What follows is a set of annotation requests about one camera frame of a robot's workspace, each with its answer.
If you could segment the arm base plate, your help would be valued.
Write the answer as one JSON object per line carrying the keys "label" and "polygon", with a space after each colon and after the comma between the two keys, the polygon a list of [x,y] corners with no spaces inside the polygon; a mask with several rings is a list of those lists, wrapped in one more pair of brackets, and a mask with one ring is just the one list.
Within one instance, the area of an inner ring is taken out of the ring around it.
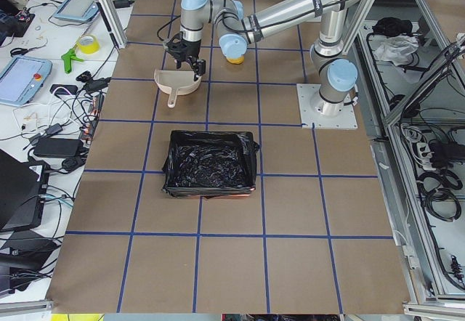
{"label": "arm base plate", "polygon": [[320,96],[320,87],[320,84],[296,85],[302,128],[357,129],[354,103],[350,93],[347,92],[343,102],[334,104],[326,102]]}

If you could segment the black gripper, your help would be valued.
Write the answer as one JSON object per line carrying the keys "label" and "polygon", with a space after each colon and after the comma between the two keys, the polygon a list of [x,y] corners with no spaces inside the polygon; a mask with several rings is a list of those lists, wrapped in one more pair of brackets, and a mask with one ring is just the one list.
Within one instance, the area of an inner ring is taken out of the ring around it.
{"label": "black gripper", "polygon": [[194,72],[193,80],[197,81],[206,72],[206,61],[199,59],[201,41],[188,41],[183,38],[183,32],[179,32],[171,39],[163,41],[164,50],[170,54],[176,64],[176,69],[186,62]]}

